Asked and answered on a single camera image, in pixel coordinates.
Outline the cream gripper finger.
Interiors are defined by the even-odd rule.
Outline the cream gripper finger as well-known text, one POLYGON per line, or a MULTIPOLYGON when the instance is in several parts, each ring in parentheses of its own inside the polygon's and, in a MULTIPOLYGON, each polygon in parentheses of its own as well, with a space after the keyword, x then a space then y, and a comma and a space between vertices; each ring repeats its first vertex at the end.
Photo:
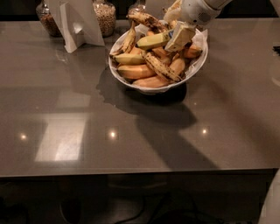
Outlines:
POLYGON ((164 21, 172 22, 180 18, 182 0, 176 0, 168 9, 163 9, 164 21))
POLYGON ((192 41, 195 34, 196 27, 194 24, 177 22, 175 28, 170 32, 171 39, 164 49, 168 52, 181 51, 187 43, 192 41))

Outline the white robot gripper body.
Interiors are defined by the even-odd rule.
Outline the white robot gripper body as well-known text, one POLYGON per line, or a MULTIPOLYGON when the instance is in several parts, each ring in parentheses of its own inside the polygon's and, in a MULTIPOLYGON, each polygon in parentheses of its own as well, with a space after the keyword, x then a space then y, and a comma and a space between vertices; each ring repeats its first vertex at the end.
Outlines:
POLYGON ((233 0, 182 0, 180 19, 192 25, 207 25, 233 0))

